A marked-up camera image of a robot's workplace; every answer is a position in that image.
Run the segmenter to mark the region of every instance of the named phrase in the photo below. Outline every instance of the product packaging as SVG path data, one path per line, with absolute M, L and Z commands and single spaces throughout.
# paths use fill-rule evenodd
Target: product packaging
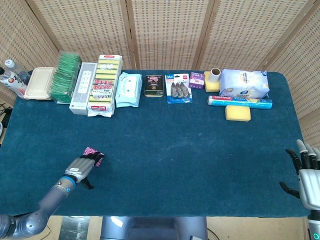
M 74 114 L 88 115 L 87 105 L 96 69 L 97 64 L 94 62 L 83 62 L 81 65 L 69 106 Z
M 88 116 L 111 117 L 115 112 L 115 95 L 123 65 L 122 56 L 99 56 L 95 78 L 87 104 Z
M 24 99 L 27 85 L 13 71 L 4 70 L 0 67 L 0 83 L 17 94 L 19 98 Z
M 32 71 L 24 98 L 36 100 L 51 100 L 49 89 L 52 80 L 53 67 L 37 67 Z
M 116 107 L 139 107 L 142 87 L 141 74 L 128 74 L 123 72 L 116 87 Z
M 190 74 L 189 88 L 202 89 L 205 84 L 205 75 L 203 73 L 192 72 Z
M 257 99 L 231 96 L 208 96 L 209 106 L 245 106 L 251 109 L 271 109 L 271 99 Z
M 162 97 L 164 91 L 164 77 L 160 75 L 147 75 L 144 78 L 144 95 L 146 97 Z
M 82 60 L 76 52 L 60 51 L 51 75 L 49 94 L 57 104 L 70 104 Z
M 266 71 L 222 70 L 220 96 L 262 99 L 268 92 Z
M 168 104 L 192 103 L 192 93 L 189 86 L 189 74 L 165 75 L 165 88 Z

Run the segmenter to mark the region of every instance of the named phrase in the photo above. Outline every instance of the wet wipes package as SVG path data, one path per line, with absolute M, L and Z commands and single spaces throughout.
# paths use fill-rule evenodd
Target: wet wipes package
M 192 93 L 189 86 L 189 74 L 165 75 L 166 98 L 168 104 L 192 103 Z
M 116 107 L 139 107 L 141 87 L 141 74 L 123 72 L 118 79 L 118 86 L 116 88 Z
M 266 71 L 223 69 L 220 76 L 220 96 L 262 99 L 269 92 Z

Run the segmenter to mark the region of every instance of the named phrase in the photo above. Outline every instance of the cardboard tube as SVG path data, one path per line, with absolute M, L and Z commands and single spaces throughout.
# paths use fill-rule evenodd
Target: cardboard tube
M 219 68 L 216 68 L 216 67 L 212 68 L 209 75 L 209 81 L 212 83 L 218 82 L 220 74 L 221 74 L 221 71 Z

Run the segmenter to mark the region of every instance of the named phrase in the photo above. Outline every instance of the floor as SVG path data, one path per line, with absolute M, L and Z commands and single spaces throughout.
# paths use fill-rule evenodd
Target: floor
M 64 229 L 64 223 L 73 222 L 72 229 Z M 51 216 L 48 227 L 29 240 L 99 240 L 102 217 L 80 218 Z M 208 217 L 207 226 L 220 240 L 308 240 L 307 219 L 258 218 L 258 217 Z M 72 237 L 66 237 L 64 231 Z M 208 232 L 210 240 L 218 240 Z

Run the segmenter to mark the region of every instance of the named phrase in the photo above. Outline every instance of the tin can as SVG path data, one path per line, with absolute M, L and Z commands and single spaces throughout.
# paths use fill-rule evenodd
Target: tin can
M 144 95 L 146 97 L 162 97 L 164 91 L 164 77 L 161 75 L 147 75 L 144 78 Z

